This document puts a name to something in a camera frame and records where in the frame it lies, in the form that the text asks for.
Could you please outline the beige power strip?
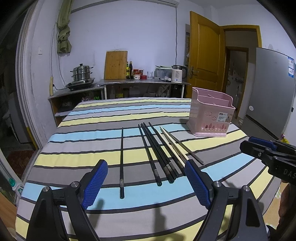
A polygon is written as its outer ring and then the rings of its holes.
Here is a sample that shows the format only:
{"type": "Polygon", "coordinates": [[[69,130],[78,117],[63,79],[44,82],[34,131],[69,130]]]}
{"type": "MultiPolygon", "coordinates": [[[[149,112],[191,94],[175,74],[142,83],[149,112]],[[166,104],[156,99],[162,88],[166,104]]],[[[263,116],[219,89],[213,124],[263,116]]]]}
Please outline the beige power strip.
{"type": "Polygon", "coordinates": [[[53,76],[50,77],[49,93],[50,96],[53,96],[53,76]]]}

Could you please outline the grey refrigerator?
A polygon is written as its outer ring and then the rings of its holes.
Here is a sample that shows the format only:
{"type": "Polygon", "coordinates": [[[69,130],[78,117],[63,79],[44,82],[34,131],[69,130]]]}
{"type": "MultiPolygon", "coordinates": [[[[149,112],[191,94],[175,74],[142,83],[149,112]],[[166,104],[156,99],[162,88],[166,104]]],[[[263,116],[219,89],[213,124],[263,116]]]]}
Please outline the grey refrigerator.
{"type": "Polygon", "coordinates": [[[295,60],[257,48],[255,78],[241,130],[249,137],[278,140],[292,112],[294,97],[295,60]]]}

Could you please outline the dark oil bottle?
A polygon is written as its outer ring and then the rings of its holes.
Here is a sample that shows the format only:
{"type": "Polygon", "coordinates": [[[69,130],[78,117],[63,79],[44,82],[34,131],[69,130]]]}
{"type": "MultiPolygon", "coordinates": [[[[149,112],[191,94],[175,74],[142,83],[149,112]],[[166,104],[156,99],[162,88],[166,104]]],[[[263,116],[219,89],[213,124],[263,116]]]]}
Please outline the dark oil bottle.
{"type": "Polygon", "coordinates": [[[129,78],[133,79],[133,66],[132,61],[129,62],[129,78]]]}

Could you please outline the striped tablecloth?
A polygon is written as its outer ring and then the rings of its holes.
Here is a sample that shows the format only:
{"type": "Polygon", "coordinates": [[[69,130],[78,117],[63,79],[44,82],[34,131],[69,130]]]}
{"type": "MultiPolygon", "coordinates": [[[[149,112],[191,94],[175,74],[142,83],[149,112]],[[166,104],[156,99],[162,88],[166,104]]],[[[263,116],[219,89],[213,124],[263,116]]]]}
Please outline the striped tablecloth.
{"type": "Polygon", "coordinates": [[[199,138],[186,125],[189,99],[130,98],[78,104],[57,127],[39,154],[25,183],[16,215],[18,240],[25,240],[37,198],[52,189],[78,181],[104,159],[108,175],[92,206],[90,218],[102,240],[192,240],[206,208],[199,204],[190,183],[179,176],[169,183],[161,167],[158,186],[142,142],[138,124],[151,131],[172,133],[204,161],[202,170],[225,186],[249,185],[266,211],[280,180],[258,159],[240,152],[247,135],[230,125],[224,138],[199,138]],[[123,128],[125,197],[120,199],[119,167],[123,128]]]}

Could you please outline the stainless steel steamer pot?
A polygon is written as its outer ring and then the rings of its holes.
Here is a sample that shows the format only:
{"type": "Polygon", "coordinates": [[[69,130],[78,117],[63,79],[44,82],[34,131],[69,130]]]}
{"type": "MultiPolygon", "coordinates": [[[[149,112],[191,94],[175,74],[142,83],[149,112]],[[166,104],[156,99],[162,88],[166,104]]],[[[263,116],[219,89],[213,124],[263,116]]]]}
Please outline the stainless steel steamer pot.
{"type": "Polygon", "coordinates": [[[84,65],[83,63],[73,68],[73,70],[71,71],[73,80],[82,81],[90,79],[90,75],[92,74],[92,68],[93,67],[90,67],[89,65],[84,65]]]}

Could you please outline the low grey side shelf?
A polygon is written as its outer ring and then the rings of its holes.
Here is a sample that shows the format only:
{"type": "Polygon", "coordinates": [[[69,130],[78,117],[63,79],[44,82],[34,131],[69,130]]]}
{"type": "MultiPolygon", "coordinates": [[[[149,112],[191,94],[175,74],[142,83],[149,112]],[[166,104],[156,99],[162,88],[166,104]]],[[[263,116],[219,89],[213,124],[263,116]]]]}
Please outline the low grey side shelf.
{"type": "Polygon", "coordinates": [[[98,84],[79,90],[58,90],[48,98],[56,126],[82,101],[105,99],[104,87],[98,84]]]}

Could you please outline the red lidded jar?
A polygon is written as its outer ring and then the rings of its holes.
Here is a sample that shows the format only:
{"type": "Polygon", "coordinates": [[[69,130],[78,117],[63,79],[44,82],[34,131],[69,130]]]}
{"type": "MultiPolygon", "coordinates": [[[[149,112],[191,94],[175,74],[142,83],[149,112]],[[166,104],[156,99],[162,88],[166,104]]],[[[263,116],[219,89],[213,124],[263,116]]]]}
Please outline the red lidded jar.
{"type": "Polygon", "coordinates": [[[141,69],[133,69],[133,73],[132,73],[133,79],[140,80],[143,75],[143,72],[144,71],[141,69]]]}

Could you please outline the bamboo cutting board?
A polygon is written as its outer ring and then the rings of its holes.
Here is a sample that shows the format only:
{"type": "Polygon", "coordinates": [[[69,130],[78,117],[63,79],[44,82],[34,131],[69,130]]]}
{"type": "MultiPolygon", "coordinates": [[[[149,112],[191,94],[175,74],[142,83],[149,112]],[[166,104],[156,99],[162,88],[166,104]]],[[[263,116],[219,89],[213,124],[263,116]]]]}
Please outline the bamboo cutting board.
{"type": "Polygon", "coordinates": [[[127,51],[107,51],[105,58],[104,79],[125,79],[126,63],[127,51]]]}

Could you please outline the beige wooden chopstick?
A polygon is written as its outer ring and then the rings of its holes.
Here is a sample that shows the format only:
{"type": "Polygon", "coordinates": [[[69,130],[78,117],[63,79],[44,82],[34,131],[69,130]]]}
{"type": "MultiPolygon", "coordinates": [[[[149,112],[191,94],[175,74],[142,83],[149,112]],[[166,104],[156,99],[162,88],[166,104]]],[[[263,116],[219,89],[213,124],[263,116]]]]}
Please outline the beige wooden chopstick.
{"type": "Polygon", "coordinates": [[[166,137],[166,139],[168,140],[168,142],[171,144],[171,146],[173,147],[173,149],[175,150],[175,152],[178,154],[179,159],[182,160],[183,163],[185,164],[188,161],[189,158],[181,150],[181,148],[178,146],[178,144],[176,143],[176,141],[173,140],[173,138],[169,136],[168,132],[165,131],[164,128],[160,127],[160,130],[164,134],[164,136],[166,137]]]}
{"type": "Polygon", "coordinates": [[[168,140],[166,139],[166,136],[162,133],[161,137],[163,138],[164,142],[166,143],[166,145],[168,146],[169,150],[171,151],[171,157],[173,158],[173,160],[175,161],[175,163],[180,167],[180,168],[184,168],[185,164],[184,162],[181,160],[181,158],[179,157],[179,155],[177,154],[177,152],[173,149],[173,147],[171,146],[171,144],[168,142],[168,140]]]}

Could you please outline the clear storage container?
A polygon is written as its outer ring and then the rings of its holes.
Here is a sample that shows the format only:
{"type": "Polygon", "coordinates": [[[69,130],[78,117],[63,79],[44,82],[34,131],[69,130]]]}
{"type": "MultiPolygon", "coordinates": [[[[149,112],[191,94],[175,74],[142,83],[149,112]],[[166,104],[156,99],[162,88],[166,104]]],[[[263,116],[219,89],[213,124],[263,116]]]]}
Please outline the clear storage container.
{"type": "Polygon", "coordinates": [[[166,66],[156,66],[154,70],[154,77],[159,79],[171,78],[172,68],[166,66]]]}

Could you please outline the white electric kettle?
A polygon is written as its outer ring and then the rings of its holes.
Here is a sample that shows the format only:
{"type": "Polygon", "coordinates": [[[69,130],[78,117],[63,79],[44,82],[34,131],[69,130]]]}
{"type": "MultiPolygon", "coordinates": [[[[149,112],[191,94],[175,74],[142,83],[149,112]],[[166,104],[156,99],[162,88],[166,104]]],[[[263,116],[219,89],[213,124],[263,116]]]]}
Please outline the white electric kettle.
{"type": "Polygon", "coordinates": [[[172,65],[171,81],[182,82],[185,81],[188,74],[188,68],[183,65],[172,65]]]}

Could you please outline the green-yellow oil bottle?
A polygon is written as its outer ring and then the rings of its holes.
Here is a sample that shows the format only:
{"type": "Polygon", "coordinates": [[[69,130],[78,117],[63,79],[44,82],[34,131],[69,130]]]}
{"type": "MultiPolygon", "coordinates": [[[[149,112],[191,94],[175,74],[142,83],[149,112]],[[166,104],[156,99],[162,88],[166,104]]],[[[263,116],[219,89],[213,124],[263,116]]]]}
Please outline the green-yellow oil bottle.
{"type": "Polygon", "coordinates": [[[129,79],[130,78],[130,65],[127,61],[126,63],[126,79],[129,79]]]}

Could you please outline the metal chopstick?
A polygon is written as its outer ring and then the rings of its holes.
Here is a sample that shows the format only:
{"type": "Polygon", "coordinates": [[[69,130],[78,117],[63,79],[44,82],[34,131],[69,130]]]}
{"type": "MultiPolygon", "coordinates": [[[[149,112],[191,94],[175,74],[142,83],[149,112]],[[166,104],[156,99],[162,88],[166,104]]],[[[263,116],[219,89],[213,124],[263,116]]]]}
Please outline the metal chopstick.
{"type": "Polygon", "coordinates": [[[191,156],[196,159],[201,165],[204,165],[205,163],[194,153],[192,152],[186,145],[184,145],[180,140],[178,140],[174,135],[171,133],[167,132],[166,133],[173,139],[175,140],[183,149],[185,149],[191,156]]]}

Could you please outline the yellow wooden door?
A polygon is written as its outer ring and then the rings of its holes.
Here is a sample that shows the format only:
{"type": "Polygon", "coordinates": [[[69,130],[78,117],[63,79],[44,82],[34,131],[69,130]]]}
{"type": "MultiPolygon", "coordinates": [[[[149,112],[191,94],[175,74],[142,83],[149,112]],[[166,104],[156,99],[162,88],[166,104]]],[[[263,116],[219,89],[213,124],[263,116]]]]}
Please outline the yellow wooden door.
{"type": "Polygon", "coordinates": [[[188,77],[191,86],[221,91],[224,62],[224,30],[213,21],[191,11],[188,77]]]}

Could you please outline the metal kitchen shelf table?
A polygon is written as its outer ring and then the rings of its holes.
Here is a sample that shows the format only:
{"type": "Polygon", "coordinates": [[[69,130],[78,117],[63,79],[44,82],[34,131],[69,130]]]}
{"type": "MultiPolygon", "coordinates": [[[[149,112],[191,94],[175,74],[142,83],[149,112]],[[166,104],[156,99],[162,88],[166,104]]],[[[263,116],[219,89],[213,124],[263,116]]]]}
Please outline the metal kitchen shelf table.
{"type": "Polygon", "coordinates": [[[181,86],[181,94],[180,98],[184,97],[184,91],[186,86],[190,86],[191,84],[187,82],[167,82],[159,79],[145,79],[145,80],[133,80],[133,79],[115,79],[115,80],[105,80],[101,79],[96,83],[98,86],[103,87],[104,90],[104,99],[108,99],[108,87],[111,85],[120,86],[121,88],[128,88],[128,87],[139,87],[140,95],[147,93],[149,89],[157,90],[159,85],[180,85],[181,86]]]}

